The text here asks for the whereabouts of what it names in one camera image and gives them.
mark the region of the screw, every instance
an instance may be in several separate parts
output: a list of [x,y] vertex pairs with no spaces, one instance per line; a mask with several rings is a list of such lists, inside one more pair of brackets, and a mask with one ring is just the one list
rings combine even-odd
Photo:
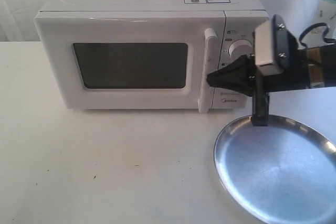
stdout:
[[286,54],[279,54],[279,57],[280,57],[281,59],[285,59],[285,58],[287,57],[287,55],[286,55]]
[[282,29],[285,28],[285,25],[283,23],[281,23],[281,24],[277,25],[277,27],[278,27],[278,30],[282,30]]

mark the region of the microwave door handle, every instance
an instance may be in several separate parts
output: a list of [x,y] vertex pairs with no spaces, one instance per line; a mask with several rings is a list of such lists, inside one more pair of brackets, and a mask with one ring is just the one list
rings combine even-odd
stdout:
[[218,66],[214,66],[215,59],[219,59],[220,48],[219,39],[214,29],[208,28],[205,35],[205,52],[202,73],[201,95],[198,99],[198,111],[206,113],[212,107],[215,89],[210,87],[206,81],[206,76],[212,71],[216,71]]

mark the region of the brand logo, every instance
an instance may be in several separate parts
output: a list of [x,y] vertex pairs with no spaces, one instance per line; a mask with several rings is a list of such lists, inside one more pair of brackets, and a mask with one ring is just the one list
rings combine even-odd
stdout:
[[227,102],[237,102],[237,100],[233,100],[233,99],[222,99],[222,103],[227,103]]

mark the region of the microwave window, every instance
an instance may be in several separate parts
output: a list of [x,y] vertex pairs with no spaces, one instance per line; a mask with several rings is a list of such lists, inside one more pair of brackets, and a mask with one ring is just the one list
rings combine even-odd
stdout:
[[185,43],[75,43],[89,89],[181,89],[185,87]]

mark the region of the round metal tray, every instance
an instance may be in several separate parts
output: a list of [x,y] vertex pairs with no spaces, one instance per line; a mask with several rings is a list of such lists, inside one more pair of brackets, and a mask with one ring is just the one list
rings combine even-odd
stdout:
[[336,223],[336,147],[312,128],[276,115],[268,127],[240,118],[220,132],[214,160],[223,186],[259,220]]

